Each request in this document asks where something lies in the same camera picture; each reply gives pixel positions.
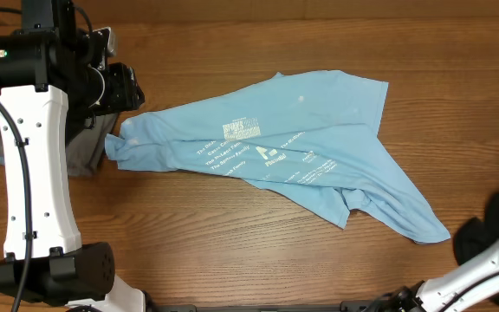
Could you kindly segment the light blue printed t-shirt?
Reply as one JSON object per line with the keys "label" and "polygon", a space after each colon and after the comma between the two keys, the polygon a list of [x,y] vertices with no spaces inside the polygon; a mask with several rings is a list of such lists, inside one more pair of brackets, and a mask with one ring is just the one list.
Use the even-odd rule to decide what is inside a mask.
{"label": "light blue printed t-shirt", "polygon": [[379,141],[387,91],[339,70],[278,74],[128,118],[105,150],[121,170],[242,179],[341,228],[363,211],[418,244],[443,242],[449,231]]}

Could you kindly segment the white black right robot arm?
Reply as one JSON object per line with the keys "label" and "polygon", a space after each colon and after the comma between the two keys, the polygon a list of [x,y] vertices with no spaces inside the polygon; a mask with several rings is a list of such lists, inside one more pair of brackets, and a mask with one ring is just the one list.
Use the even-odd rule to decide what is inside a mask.
{"label": "white black right robot arm", "polygon": [[499,294],[499,238],[445,276],[403,288],[370,303],[366,311],[464,311]]}

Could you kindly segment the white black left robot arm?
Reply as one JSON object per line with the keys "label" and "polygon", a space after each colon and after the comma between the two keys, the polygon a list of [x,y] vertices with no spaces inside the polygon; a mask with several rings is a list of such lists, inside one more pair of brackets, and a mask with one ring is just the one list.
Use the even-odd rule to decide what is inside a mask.
{"label": "white black left robot arm", "polygon": [[0,293],[70,311],[151,311],[116,275],[111,246],[84,244],[68,189],[66,146],[100,115],[138,109],[134,71],[110,63],[113,31],[79,29],[81,8],[23,0],[22,26],[0,36],[0,134],[8,224]]}

